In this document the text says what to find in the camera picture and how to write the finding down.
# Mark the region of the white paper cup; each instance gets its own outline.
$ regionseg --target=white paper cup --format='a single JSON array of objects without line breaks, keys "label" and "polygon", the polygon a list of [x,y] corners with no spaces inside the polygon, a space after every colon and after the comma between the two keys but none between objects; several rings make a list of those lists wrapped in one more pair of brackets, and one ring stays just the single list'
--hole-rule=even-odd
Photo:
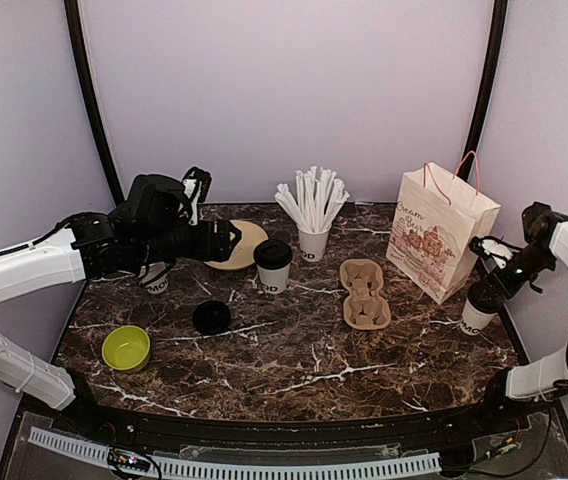
[{"label": "white paper cup", "polygon": [[265,240],[253,251],[262,289],[277,295],[286,290],[293,251],[280,240]]},{"label": "white paper cup", "polygon": [[166,291],[168,288],[168,277],[166,273],[158,277],[165,268],[166,264],[164,262],[153,263],[148,269],[146,266],[142,267],[139,276],[140,283],[148,293],[158,295]]},{"label": "white paper cup", "polygon": [[262,290],[266,293],[277,295],[286,290],[288,285],[288,272],[291,269],[291,264],[277,270],[268,270],[257,266],[257,273],[260,275],[260,282],[262,283]]},{"label": "white paper cup", "polygon": [[495,316],[494,313],[484,313],[476,309],[469,300],[466,300],[462,311],[462,321],[460,329],[467,335],[474,337],[490,323]]},{"label": "white paper cup", "polygon": [[325,232],[308,233],[297,227],[300,237],[300,250],[302,258],[307,262],[319,262],[326,251],[326,242],[328,240],[328,232],[331,231],[329,226]]}]

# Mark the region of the black lid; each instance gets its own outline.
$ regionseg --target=black lid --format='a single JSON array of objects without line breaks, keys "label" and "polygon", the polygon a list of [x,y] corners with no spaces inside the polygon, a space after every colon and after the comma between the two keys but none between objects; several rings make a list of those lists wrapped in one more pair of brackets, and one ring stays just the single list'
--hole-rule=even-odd
[{"label": "black lid", "polygon": [[253,258],[258,266],[266,270],[279,270],[291,263],[293,250],[281,240],[264,240],[255,247]]},{"label": "black lid", "polygon": [[223,302],[200,303],[193,312],[193,325],[202,335],[222,333],[231,323],[231,311]]}]

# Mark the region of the red bag handle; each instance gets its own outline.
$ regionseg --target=red bag handle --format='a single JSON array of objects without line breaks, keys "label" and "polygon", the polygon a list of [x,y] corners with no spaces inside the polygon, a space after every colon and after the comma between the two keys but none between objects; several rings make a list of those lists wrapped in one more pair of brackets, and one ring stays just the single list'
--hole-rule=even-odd
[{"label": "red bag handle", "polygon": [[426,188],[426,169],[428,168],[429,173],[431,174],[431,178],[433,179],[433,183],[435,184],[435,188],[437,188],[437,191],[440,192],[442,194],[442,196],[448,200],[448,204],[452,205],[453,202],[451,202],[451,199],[448,198],[448,195],[446,195],[442,189],[440,188],[440,186],[437,184],[437,182],[435,181],[435,177],[433,176],[433,172],[431,171],[431,166],[428,163],[424,164],[424,182],[422,184],[422,187]]},{"label": "red bag handle", "polygon": [[479,195],[480,194],[480,159],[477,158],[477,153],[475,153],[475,150],[469,150],[469,152],[464,156],[460,164],[457,166],[457,170],[455,170],[453,176],[457,177],[457,174],[460,173],[460,168],[462,168],[462,165],[464,165],[464,163],[466,162],[466,160],[468,160],[468,157],[470,157],[471,154],[473,154],[473,157],[475,157],[475,178],[477,178],[477,188],[475,189],[475,195]]}]

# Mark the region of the marble table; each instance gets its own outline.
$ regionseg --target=marble table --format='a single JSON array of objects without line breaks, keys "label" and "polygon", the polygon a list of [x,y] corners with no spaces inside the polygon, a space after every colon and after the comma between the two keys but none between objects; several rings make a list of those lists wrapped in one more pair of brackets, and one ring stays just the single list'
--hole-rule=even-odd
[{"label": "marble table", "polygon": [[[263,293],[255,267],[221,272],[179,260],[169,291],[153,296],[127,275],[90,283],[59,348],[56,363],[84,373],[107,406],[172,416],[242,421],[326,421],[376,418],[477,402],[487,380],[517,364],[508,335],[494,319],[477,337],[456,325],[464,288],[438,306],[385,259],[394,206],[348,205],[336,219],[326,256],[302,260],[293,222],[276,205],[206,206],[204,219],[255,222],[294,248],[290,287]],[[382,295],[393,318],[366,332],[343,320],[340,264],[369,258],[384,271]],[[226,302],[230,329],[202,337],[194,308]],[[101,358],[108,333],[121,325],[146,329],[148,366],[135,374]]]}]

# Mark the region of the paper bag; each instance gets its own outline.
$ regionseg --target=paper bag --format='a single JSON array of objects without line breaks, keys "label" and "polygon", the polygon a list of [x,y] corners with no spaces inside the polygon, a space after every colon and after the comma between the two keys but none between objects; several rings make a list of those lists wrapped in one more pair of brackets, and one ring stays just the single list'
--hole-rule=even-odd
[{"label": "paper bag", "polygon": [[490,234],[500,211],[477,172],[477,189],[435,163],[402,177],[386,257],[438,304],[464,285],[477,260],[468,244]]}]

